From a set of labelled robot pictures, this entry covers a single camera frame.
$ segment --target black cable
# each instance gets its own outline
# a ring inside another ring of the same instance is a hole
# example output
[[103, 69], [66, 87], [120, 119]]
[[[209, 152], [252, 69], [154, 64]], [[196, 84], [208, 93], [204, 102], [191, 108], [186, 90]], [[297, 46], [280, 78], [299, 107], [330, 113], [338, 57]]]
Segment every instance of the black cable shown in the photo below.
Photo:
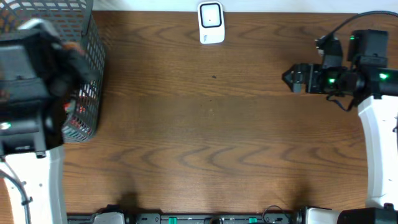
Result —
[[8, 179], [12, 184], [15, 185], [19, 193], [21, 193], [22, 206], [25, 208], [25, 222], [26, 224], [31, 224], [29, 203], [32, 201], [32, 198], [27, 197], [24, 187], [16, 179], [12, 178], [2, 170], [0, 170], [0, 177]]
[[359, 13], [347, 20], [345, 20], [342, 24], [340, 24], [338, 27], [336, 27], [334, 30], [332, 30], [329, 34], [327, 34], [326, 36], [320, 38], [319, 40], [327, 40], [327, 38], [331, 37], [335, 32], [337, 32], [339, 29], [341, 29], [343, 26], [345, 26], [347, 23], [363, 17], [363, 16], [370, 16], [370, 15], [375, 15], [375, 14], [384, 14], [384, 15], [389, 15], [389, 16], [395, 16], [398, 17], [398, 13], [396, 12], [391, 12], [391, 11], [369, 11], [369, 12], [363, 12], [363, 13]]
[[329, 102], [334, 102], [334, 103], [336, 103], [336, 104], [337, 104], [343, 111], [345, 111], [345, 112], [350, 112], [351, 109], [353, 109], [353, 106], [354, 106], [354, 103], [355, 103], [355, 100], [354, 100], [354, 99], [351, 100], [351, 102], [349, 103], [349, 105], [348, 105], [348, 107], [347, 107], [347, 109], [346, 109], [346, 108], [344, 108], [344, 106], [340, 103], [340, 101], [338, 101], [338, 100], [331, 100], [330, 98], [331, 98], [332, 96], [335, 96], [335, 94], [334, 94], [334, 93], [330, 93], [330, 94], [326, 97], [326, 100], [329, 101]]
[[273, 208], [273, 207], [274, 207], [274, 208], [279, 208], [279, 209], [282, 211], [282, 213], [286, 216], [286, 218], [289, 220], [289, 222], [290, 222], [290, 217], [288, 217], [288, 216], [286, 215], [286, 213], [285, 213], [285, 211], [284, 211], [283, 209], [281, 209], [278, 205], [271, 205], [271, 206], [268, 206], [268, 208], [266, 208], [266, 209], [264, 210], [264, 212], [262, 213], [262, 215], [261, 215], [262, 221], [263, 221], [265, 224], [271, 224], [271, 223], [269, 223], [269, 222], [266, 221], [266, 213], [267, 213], [268, 209]]

